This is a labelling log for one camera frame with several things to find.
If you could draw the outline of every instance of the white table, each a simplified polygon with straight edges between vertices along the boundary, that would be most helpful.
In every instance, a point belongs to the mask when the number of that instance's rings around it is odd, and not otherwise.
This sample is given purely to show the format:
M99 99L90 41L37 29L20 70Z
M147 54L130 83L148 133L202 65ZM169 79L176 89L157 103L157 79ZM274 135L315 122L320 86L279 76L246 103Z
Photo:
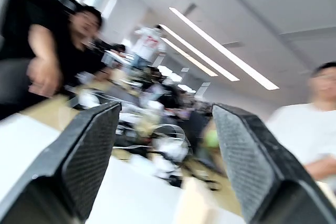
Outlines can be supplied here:
M59 131L28 116L14 115L0 123L0 200ZM181 189L138 172L110 158L88 224L172 224ZM221 209L216 223L243 224L241 217Z

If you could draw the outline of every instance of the person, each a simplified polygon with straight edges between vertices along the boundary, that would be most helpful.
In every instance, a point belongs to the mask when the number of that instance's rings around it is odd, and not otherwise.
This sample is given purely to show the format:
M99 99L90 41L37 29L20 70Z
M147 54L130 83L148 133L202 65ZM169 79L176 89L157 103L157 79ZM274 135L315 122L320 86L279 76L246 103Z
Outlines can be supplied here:
M280 108L267 126L315 180L336 191L336 61L317 68L309 85L310 103Z
M53 96L79 72L96 73L99 80L106 74L106 66L93 63L83 44L102 26L94 7L79 6L58 22L38 6L27 8L26 15L28 38L5 41L0 51L0 120Z
M154 60L155 56L165 56L166 45L161 40L162 27L156 25L153 28L143 27L135 31L135 34L141 36L132 48L134 60L132 66L143 70Z
M126 52L126 46L124 44L114 44L110 47L110 50L112 52L116 53L125 53Z

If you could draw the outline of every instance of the white ceiling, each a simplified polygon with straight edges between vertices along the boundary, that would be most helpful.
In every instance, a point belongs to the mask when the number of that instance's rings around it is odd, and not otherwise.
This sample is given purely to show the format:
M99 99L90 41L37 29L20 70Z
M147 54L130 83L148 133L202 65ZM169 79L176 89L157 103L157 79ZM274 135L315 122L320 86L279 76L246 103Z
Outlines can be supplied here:
M280 105L305 102L310 69L336 60L335 0L143 1L155 12L154 23L158 20L167 25L240 81L230 82L221 75L209 78L182 56L171 53L177 61L189 66L206 81L219 81L239 92ZM241 47L228 49L280 89L268 91L263 88L168 9L172 6L183 13L191 3L197 6L188 16L192 22L221 44L240 42ZM169 35L167 37L208 66L176 39Z

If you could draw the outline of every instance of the ceiling light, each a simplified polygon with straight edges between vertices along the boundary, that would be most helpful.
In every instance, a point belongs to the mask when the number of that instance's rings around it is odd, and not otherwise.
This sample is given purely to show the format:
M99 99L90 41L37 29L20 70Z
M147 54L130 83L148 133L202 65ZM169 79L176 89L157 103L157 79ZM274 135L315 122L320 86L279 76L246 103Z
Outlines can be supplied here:
M214 69L216 69L219 73L224 75L227 79L230 81L239 81L237 77L235 77L233 74L222 68L220 65L218 65L216 62L214 62L212 59L210 59L208 56L205 56L203 53L201 53L199 50L194 48L192 45L190 45L187 41L182 39L179 35L171 31L168 27L165 25L160 26L165 29L171 36L173 36L175 39L177 39L179 42L181 42L183 45L185 45L189 50L191 50L193 53L198 55L202 60L204 60L206 63L208 63L210 66L212 66Z
M195 64L200 69L202 69L204 72L206 72L209 76L211 76L211 77L218 76L215 72L211 71L206 66L204 66L203 64L201 64L200 62L198 62L197 60L195 60L193 57L191 57L190 55L188 55L185 51L183 51L182 49L180 49L179 47L177 47L176 45L174 45L173 43L171 43L168 39L166 39L166 38L161 38L161 39L164 42L166 42L169 46L171 46L173 49L175 49L177 52L179 52L182 56L184 56L189 61L191 61L193 64Z
M176 10L173 7L169 7L169 9L177 17L179 17L184 23L186 23L195 32L197 32L202 38L204 38L206 41L208 41L214 48L216 48L218 51L220 51L222 54L224 54L229 60L231 60L234 64L236 64L237 66L239 66L249 76L251 76L257 82L259 82L259 84L262 85L264 88L266 88L268 90L279 89L278 86L276 86L274 83L272 83L270 80L268 80L265 76L263 76L257 70L255 70L254 68L252 68L251 66L249 66L247 63L245 63L244 61L242 61L241 59L239 59L236 55L234 55L232 52L230 52L225 47L223 47L219 42L215 41L210 35L208 35L205 31L201 30L194 23L192 23L188 18L186 18L178 10Z

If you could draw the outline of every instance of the black hair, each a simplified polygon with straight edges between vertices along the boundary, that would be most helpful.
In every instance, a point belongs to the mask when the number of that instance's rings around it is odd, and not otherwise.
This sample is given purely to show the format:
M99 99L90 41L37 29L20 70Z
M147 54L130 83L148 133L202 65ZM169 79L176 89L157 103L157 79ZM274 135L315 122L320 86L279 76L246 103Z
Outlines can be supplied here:
M327 69L327 68L336 68L336 61L330 61L330 62L327 62L327 63L319 66L317 69L315 69L313 71L312 76L313 77L317 76L321 71L323 71L324 69Z
M94 14L98 18L98 29L100 29L103 25L103 18L101 17L101 12L95 9L93 6L88 6L88 5L79 5L76 8L75 14L76 13L84 13L84 12L89 12Z
M117 49L118 52L126 52L126 46L124 44L118 44Z
M162 26L160 26L160 25L156 25L156 26L154 26L154 28L162 30Z

